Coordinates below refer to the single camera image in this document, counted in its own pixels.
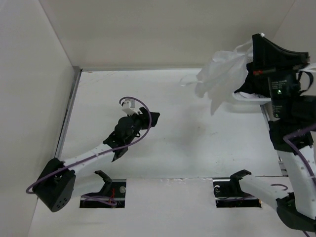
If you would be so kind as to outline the white tank top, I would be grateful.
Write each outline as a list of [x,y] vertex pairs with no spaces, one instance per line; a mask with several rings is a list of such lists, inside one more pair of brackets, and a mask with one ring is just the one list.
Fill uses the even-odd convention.
[[230,96],[239,89],[248,75],[246,64],[253,61],[252,39],[237,46],[232,51],[217,51],[212,60],[196,75],[194,81],[181,78],[181,86],[195,85],[198,98],[208,96],[211,101],[210,114],[213,115]]

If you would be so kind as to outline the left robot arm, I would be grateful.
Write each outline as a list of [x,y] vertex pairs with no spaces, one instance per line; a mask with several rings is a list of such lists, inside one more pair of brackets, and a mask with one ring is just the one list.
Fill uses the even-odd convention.
[[139,112],[120,118],[114,131],[96,148],[66,160],[51,159],[32,187],[33,193],[51,212],[61,210],[77,196],[115,206],[117,202],[107,197],[112,180],[101,168],[142,140],[141,130],[148,132],[155,127],[159,117],[158,112],[141,107]]

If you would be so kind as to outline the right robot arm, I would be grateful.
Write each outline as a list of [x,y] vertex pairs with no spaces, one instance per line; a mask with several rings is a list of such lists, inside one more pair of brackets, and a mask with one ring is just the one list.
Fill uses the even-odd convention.
[[270,140],[287,170],[293,191],[277,190],[247,170],[230,177],[234,195],[250,194],[268,204],[289,228],[316,230],[316,161],[312,133],[316,130],[316,98],[306,95],[301,78],[314,83],[307,52],[284,49],[261,34],[252,36],[253,75],[268,80],[273,121]]

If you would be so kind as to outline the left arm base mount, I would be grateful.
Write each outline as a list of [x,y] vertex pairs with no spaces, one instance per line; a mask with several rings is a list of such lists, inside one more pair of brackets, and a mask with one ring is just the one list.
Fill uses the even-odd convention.
[[84,194],[80,198],[80,208],[125,208],[126,179],[111,179],[101,170],[94,172],[102,179],[102,187]]

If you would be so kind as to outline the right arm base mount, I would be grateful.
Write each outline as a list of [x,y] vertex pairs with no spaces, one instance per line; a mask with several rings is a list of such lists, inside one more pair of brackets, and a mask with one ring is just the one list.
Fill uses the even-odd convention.
[[261,208],[261,201],[241,190],[239,180],[251,175],[250,171],[241,170],[229,178],[213,179],[213,193],[217,208]]

